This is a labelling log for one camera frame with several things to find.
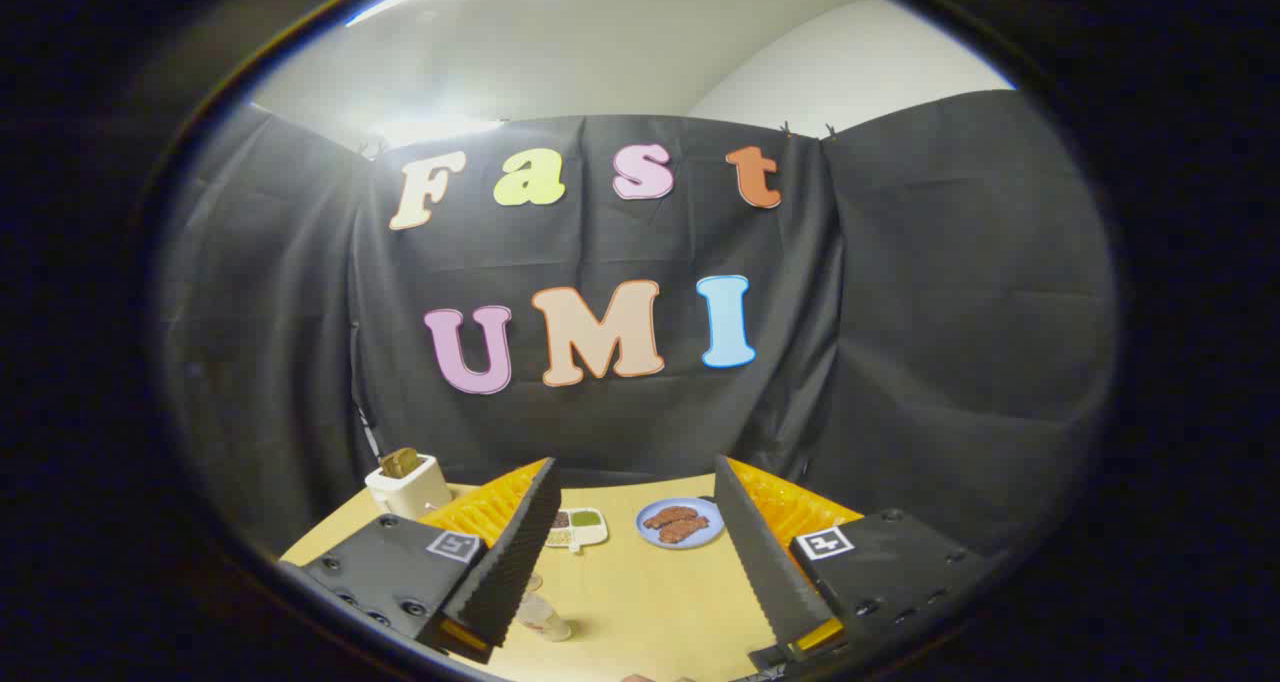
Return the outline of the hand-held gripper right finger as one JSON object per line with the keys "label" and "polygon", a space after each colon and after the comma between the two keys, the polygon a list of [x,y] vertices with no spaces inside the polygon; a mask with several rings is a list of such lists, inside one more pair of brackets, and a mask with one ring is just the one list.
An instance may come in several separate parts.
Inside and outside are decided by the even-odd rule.
{"label": "hand-held gripper right finger", "polygon": [[1004,563],[902,509],[858,513],[727,457],[713,498],[787,670],[882,665]]}

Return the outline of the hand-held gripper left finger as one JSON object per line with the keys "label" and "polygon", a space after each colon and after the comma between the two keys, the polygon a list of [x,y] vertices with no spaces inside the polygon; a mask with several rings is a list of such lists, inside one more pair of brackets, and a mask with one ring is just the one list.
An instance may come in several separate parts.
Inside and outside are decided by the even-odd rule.
{"label": "hand-held gripper left finger", "polygon": [[417,519],[379,514],[283,571],[362,626],[485,663],[516,618],[561,493],[547,457]]}

